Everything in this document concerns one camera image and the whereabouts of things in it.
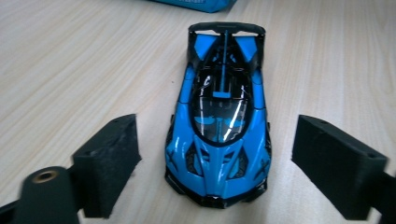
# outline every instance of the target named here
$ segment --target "car spoiler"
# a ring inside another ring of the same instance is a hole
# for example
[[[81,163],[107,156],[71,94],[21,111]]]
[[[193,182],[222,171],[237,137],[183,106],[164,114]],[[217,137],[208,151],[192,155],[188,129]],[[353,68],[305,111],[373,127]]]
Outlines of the car spoiler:
[[[238,32],[248,32],[257,35],[265,35],[265,29],[249,23],[242,22],[225,22],[225,21],[214,21],[214,22],[201,22],[190,26],[189,32],[196,31],[209,31],[212,30],[218,34],[225,33],[228,31],[230,34],[236,34]]]

